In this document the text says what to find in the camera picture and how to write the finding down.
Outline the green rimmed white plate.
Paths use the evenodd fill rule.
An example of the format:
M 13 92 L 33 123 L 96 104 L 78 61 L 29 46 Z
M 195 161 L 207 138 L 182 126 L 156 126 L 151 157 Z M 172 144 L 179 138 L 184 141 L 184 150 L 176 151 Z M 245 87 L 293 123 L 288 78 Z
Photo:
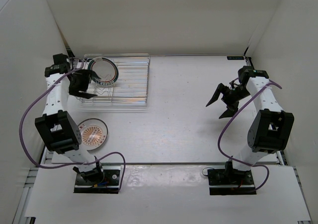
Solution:
M 113 85 L 119 76 L 119 70 L 115 63 L 106 57 L 96 57 L 90 60 L 88 69 L 97 75 L 91 79 L 101 86 Z

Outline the orange sunburst plate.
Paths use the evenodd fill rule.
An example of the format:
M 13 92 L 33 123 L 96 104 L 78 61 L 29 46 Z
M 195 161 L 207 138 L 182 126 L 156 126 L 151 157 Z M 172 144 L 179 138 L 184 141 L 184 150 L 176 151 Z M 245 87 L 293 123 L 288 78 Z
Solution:
M 99 147 L 97 147 L 97 148 L 95 148 L 95 149 L 90 149 L 90 150 L 88 150 L 88 152 L 89 152 L 89 153 L 99 153 L 99 152 L 101 152 L 101 151 L 104 151 L 106 148 L 107 148 L 107 145 L 104 144 L 104 145 L 99 146 Z
M 95 150 L 106 143 L 109 131 L 104 121 L 90 118 L 82 121 L 78 127 L 82 144 L 86 150 Z

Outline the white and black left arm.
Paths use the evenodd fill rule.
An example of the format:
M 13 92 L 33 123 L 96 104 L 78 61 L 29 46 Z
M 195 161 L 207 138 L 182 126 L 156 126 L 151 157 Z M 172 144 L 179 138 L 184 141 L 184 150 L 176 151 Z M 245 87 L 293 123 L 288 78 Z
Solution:
M 74 164 L 74 171 L 85 181 L 99 184 L 104 179 L 101 163 L 81 144 L 78 125 L 67 111 L 69 95 L 90 99 L 88 84 L 96 74 L 88 70 L 70 73 L 69 61 L 45 68 L 48 95 L 41 117 L 35 119 L 35 127 L 46 148 L 63 155 Z

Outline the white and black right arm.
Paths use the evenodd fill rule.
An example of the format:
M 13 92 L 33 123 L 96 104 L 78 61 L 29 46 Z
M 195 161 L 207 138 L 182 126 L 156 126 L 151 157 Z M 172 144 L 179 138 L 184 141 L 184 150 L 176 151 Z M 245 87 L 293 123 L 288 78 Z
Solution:
M 238 71 L 238 81 L 232 81 L 230 86 L 220 83 L 207 103 L 221 99 L 227 109 L 220 117 L 231 121 L 243 110 L 238 106 L 242 99 L 250 96 L 249 103 L 256 108 L 247 144 L 237 155 L 228 156 L 223 178 L 229 184 L 237 183 L 263 157 L 284 150 L 294 123 L 294 115 L 284 111 L 276 100 L 271 89 L 275 83 L 266 71 L 244 66 Z

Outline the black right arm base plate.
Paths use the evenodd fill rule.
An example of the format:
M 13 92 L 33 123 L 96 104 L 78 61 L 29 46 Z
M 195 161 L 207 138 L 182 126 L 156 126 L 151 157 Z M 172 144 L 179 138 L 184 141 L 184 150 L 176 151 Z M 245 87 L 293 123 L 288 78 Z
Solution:
M 208 168 L 207 177 L 211 196 L 256 195 L 251 170 L 227 177 L 225 169 Z

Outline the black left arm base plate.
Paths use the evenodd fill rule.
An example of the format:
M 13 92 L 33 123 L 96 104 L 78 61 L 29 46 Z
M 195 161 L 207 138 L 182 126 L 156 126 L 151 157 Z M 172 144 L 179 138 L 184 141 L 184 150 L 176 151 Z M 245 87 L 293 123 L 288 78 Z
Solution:
M 80 174 L 76 175 L 73 192 L 77 194 L 118 194 L 122 168 L 120 166 L 106 166 L 103 176 L 96 182 L 84 180 Z

